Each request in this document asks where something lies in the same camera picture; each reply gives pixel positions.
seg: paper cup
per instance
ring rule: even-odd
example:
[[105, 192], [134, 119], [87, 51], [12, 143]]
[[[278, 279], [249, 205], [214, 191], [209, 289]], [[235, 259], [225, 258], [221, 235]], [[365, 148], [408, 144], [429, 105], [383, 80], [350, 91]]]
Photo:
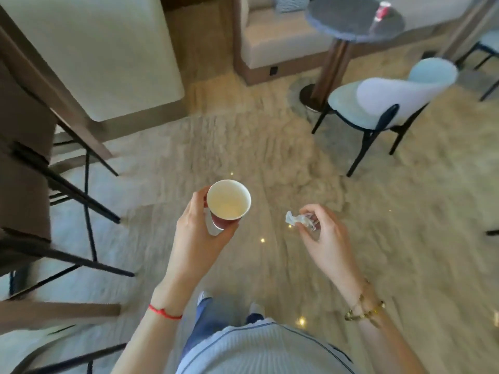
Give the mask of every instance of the paper cup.
[[226, 229], [248, 212], [251, 207], [251, 195], [242, 183], [223, 179], [209, 188], [206, 203], [215, 227]]

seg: striped pillow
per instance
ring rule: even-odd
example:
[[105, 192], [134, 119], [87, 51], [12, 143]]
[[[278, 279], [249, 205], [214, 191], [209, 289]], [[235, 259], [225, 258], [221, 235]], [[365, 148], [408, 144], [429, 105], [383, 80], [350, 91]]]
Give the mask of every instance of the striped pillow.
[[310, 0], [275, 0], [275, 9], [279, 13], [305, 10]]

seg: white sneaker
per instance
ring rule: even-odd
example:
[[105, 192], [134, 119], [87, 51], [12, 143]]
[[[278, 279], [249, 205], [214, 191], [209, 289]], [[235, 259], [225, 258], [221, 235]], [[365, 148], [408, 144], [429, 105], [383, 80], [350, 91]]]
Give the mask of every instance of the white sneaker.
[[265, 317], [265, 308], [261, 305], [259, 305], [258, 303], [251, 303], [251, 305], [249, 306], [249, 314], [260, 314], [262, 315], [263, 317]]
[[199, 303], [201, 303], [201, 301], [205, 298], [213, 298], [213, 295], [211, 295], [208, 291], [203, 290], [198, 296], [198, 306]]

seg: left hand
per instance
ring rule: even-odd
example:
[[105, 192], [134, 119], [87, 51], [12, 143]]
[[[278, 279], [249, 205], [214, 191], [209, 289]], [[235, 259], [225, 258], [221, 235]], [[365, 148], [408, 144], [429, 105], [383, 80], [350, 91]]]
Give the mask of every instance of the left hand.
[[239, 226], [236, 222], [217, 236], [209, 234], [203, 210], [208, 190], [209, 186], [195, 192], [177, 221], [166, 275], [153, 295], [159, 303], [162, 297], [173, 296], [181, 298], [177, 299], [179, 305], [186, 304]]

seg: cup rim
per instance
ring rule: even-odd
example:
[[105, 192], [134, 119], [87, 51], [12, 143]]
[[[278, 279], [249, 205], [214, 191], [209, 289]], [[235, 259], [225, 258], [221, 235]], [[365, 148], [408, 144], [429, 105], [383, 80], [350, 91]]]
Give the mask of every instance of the cup rim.
[[[238, 216], [237, 218], [222, 218], [221, 216], [218, 216], [216, 213], [213, 212], [213, 210], [209, 207], [209, 192], [212, 191], [213, 187], [220, 183], [220, 182], [235, 182], [236, 184], [242, 186], [242, 188], [244, 189], [244, 191], [246, 192], [246, 194], [248, 195], [249, 197], [249, 204], [248, 204], [248, 207], [246, 209], [246, 211], [244, 213], [241, 214], [241, 216]], [[223, 219], [223, 220], [238, 220], [238, 219], [241, 219], [243, 216], [246, 215], [246, 213], [250, 210], [251, 208], [251, 202], [252, 202], [252, 199], [251, 199], [251, 193], [250, 191], [246, 188], [246, 186], [244, 186], [244, 184], [240, 183], [239, 181], [236, 181], [235, 179], [230, 179], [230, 178], [227, 178], [227, 179], [222, 179], [220, 181], [217, 181], [215, 182], [213, 185], [211, 185], [208, 189], [208, 193], [206, 194], [206, 203], [208, 205], [208, 208], [209, 208], [209, 211], [211, 213], [213, 213], [216, 217], [220, 218], [220, 219]]]

